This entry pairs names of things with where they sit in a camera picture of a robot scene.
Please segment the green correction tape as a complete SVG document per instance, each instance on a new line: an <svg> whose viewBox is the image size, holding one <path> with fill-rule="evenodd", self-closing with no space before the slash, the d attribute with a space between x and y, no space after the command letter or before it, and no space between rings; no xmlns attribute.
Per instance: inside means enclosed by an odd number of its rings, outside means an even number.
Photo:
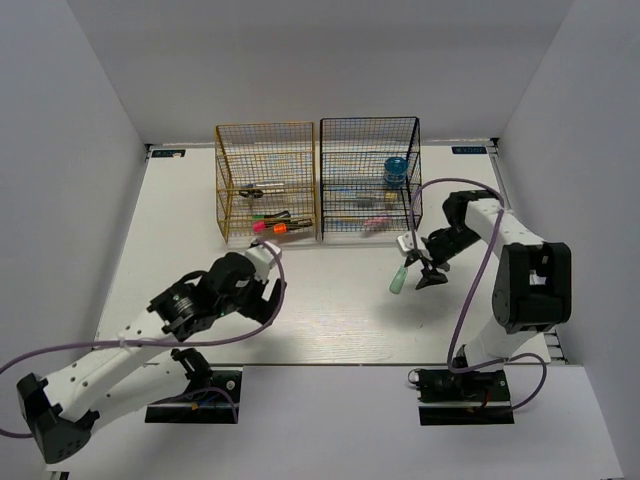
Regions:
<svg viewBox="0 0 640 480"><path fill-rule="evenodd" d="M407 275L408 275L408 269L404 265L401 265L396 271L389 285L389 291L392 294L398 295L401 293L403 286L406 282Z"/></svg>

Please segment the orange cap black highlighter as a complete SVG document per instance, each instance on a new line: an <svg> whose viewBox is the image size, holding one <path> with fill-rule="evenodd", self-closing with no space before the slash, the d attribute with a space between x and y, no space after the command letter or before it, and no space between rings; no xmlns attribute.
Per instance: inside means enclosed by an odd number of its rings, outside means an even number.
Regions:
<svg viewBox="0 0 640 480"><path fill-rule="evenodd" d="M272 231L276 235L282 235L282 234L291 233L298 230L303 230L311 227L312 225L313 223L309 221L281 222L281 223L275 224L272 227Z"/></svg>

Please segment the pink correction tape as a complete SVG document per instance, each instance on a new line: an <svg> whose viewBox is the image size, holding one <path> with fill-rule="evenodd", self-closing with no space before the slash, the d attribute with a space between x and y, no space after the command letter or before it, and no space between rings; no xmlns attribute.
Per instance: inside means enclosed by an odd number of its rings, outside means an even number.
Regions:
<svg viewBox="0 0 640 480"><path fill-rule="evenodd" d="M388 227L390 221L391 218L388 216L369 218L364 222L364 228L366 231L382 231Z"/></svg>

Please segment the pink cap black highlighter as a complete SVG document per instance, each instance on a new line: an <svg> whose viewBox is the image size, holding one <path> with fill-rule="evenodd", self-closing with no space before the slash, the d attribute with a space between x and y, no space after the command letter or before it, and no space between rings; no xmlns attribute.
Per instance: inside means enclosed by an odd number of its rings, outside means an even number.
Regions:
<svg viewBox="0 0 640 480"><path fill-rule="evenodd" d="M277 225L287 225L288 221L285 219L261 219L252 224L252 230L254 232L261 232L268 230L269 228L276 227Z"/></svg>

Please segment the green cap black highlighter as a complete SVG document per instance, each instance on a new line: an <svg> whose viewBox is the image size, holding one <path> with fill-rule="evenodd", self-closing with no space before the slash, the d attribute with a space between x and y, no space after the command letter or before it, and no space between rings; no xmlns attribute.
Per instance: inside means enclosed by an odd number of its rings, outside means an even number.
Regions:
<svg viewBox="0 0 640 480"><path fill-rule="evenodd" d="M290 218L291 213L288 210L284 210L281 212L277 212L275 214L258 214L253 216L254 221L283 221L284 219Z"/></svg>

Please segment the black handled scissors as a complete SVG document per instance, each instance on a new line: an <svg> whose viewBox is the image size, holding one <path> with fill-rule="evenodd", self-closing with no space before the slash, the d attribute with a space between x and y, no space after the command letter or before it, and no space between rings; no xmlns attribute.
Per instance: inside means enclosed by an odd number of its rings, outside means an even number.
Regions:
<svg viewBox="0 0 640 480"><path fill-rule="evenodd" d="M280 195L285 193L282 182L252 183L242 186L239 195L246 199L259 199L265 195Z"/></svg>

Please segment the blue tape roll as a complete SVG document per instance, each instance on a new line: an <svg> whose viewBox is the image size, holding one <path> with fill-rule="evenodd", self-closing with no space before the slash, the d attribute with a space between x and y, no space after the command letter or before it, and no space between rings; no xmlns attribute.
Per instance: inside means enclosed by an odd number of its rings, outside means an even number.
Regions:
<svg viewBox="0 0 640 480"><path fill-rule="evenodd" d="M383 180L389 189L401 189L406 182L408 160L404 157L389 157L384 162Z"/></svg>

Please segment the white eraser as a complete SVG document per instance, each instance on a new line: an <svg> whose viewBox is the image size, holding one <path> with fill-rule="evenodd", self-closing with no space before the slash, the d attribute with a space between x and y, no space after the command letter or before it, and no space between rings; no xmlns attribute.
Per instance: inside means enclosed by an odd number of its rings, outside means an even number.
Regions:
<svg viewBox="0 0 640 480"><path fill-rule="evenodd" d="M357 198L355 204L358 208L373 208L375 206L375 200L373 198Z"/></svg>

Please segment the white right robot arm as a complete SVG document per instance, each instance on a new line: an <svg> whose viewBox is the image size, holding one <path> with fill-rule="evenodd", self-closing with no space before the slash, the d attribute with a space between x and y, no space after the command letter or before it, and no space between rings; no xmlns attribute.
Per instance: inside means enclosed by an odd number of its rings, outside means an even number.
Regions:
<svg viewBox="0 0 640 480"><path fill-rule="evenodd" d="M397 244L406 265L421 263L419 288L445 284L449 261L479 241L487 245L486 258L498 261L491 318L447 353L453 390L472 399L488 385L484 370L498 369L529 340L569 320L572 254L565 243L532 233L490 190L454 192L443 212L447 227L424 238L408 231Z"/></svg>

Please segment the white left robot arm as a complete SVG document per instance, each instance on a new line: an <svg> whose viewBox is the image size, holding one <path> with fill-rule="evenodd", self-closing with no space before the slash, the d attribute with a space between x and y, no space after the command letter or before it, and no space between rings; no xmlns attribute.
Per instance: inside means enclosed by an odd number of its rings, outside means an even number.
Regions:
<svg viewBox="0 0 640 480"><path fill-rule="evenodd" d="M268 279L281 267L282 251L269 242L229 252L151 299L115 339L58 371L20 379L21 414L44 462L67 460L98 430L151 403L223 395L191 338L233 313L266 329L284 300L284 278Z"/></svg>

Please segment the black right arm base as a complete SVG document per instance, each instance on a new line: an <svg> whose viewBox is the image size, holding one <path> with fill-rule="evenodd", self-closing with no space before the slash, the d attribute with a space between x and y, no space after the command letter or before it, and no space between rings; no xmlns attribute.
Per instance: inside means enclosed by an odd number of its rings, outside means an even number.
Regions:
<svg viewBox="0 0 640 480"><path fill-rule="evenodd" d="M514 424L503 370L454 374L447 369L413 369L407 380L418 392L421 426Z"/></svg>

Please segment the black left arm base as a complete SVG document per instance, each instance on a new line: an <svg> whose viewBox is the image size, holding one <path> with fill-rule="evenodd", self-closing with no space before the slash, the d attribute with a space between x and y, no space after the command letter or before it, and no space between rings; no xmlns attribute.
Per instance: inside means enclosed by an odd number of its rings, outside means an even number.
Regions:
<svg viewBox="0 0 640 480"><path fill-rule="evenodd" d="M217 369L196 349L173 349L171 359L181 365L186 388L149 405L148 424L237 424L243 370Z"/></svg>

